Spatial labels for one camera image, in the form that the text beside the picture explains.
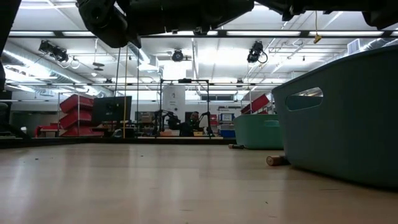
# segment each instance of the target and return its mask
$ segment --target black overhead object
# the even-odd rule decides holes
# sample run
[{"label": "black overhead object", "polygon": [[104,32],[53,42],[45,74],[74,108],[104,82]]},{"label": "black overhead object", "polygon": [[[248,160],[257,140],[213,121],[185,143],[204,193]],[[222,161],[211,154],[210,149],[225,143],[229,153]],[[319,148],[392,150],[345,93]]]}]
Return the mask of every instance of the black overhead object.
[{"label": "black overhead object", "polygon": [[184,60],[184,54],[182,53],[182,51],[180,49],[174,50],[172,60],[174,62],[181,62],[182,60]]},{"label": "black overhead object", "polygon": [[45,55],[49,55],[54,58],[54,60],[58,62],[67,62],[69,61],[69,56],[67,54],[67,50],[63,49],[59,46],[51,44],[47,40],[42,40],[39,46],[39,51]]},{"label": "black overhead object", "polygon": [[[124,47],[132,42],[141,47],[140,36],[181,30],[206,35],[249,12],[253,0],[77,0],[79,13],[88,30],[109,46]],[[118,3],[124,16],[115,6]],[[378,29],[398,22],[396,0],[257,0],[289,21],[305,11],[361,11],[365,21]]]},{"label": "black overhead object", "polygon": [[264,46],[262,45],[261,41],[255,41],[251,49],[249,50],[249,55],[248,55],[248,62],[249,63],[256,63],[260,62],[260,56],[265,55],[266,60],[261,62],[261,63],[266,63],[268,61],[268,56],[267,54],[263,51]]}]

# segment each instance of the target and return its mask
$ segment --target blue container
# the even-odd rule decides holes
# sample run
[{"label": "blue container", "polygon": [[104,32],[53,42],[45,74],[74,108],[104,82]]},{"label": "blue container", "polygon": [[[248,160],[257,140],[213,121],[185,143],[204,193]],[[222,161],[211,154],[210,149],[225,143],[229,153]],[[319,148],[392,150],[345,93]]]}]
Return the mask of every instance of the blue container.
[{"label": "blue container", "polygon": [[235,138],[235,130],[221,130],[220,134],[224,138]]}]

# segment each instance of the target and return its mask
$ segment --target small wooden block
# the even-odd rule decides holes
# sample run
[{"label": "small wooden block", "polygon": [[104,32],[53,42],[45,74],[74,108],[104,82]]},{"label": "small wooden block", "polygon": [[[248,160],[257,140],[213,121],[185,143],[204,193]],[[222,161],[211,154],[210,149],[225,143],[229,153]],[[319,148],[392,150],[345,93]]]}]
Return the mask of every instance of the small wooden block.
[{"label": "small wooden block", "polygon": [[229,144],[228,147],[230,149],[244,149],[244,146],[242,145],[236,145],[236,144]]},{"label": "small wooden block", "polygon": [[289,162],[285,158],[285,156],[269,156],[267,157],[267,164],[269,166],[281,166],[287,165]]}]

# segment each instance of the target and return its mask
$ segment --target screen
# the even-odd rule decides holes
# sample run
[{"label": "screen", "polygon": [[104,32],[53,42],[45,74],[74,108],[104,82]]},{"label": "screen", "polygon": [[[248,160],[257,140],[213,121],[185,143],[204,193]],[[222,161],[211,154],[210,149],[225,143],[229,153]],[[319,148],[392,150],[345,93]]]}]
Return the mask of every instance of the screen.
[{"label": "screen", "polygon": [[126,97],[126,117],[124,118],[124,96],[95,98],[93,107],[93,123],[103,121],[129,121],[131,114],[131,96]]}]

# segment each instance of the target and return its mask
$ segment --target bin handle hole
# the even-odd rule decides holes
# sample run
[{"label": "bin handle hole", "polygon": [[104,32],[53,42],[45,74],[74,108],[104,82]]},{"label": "bin handle hole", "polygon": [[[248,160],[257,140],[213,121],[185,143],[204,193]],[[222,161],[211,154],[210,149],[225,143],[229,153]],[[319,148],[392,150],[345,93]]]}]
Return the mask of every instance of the bin handle hole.
[{"label": "bin handle hole", "polygon": [[322,101],[323,92],[321,88],[315,87],[288,96],[285,104],[290,111],[296,111],[317,107]]}]

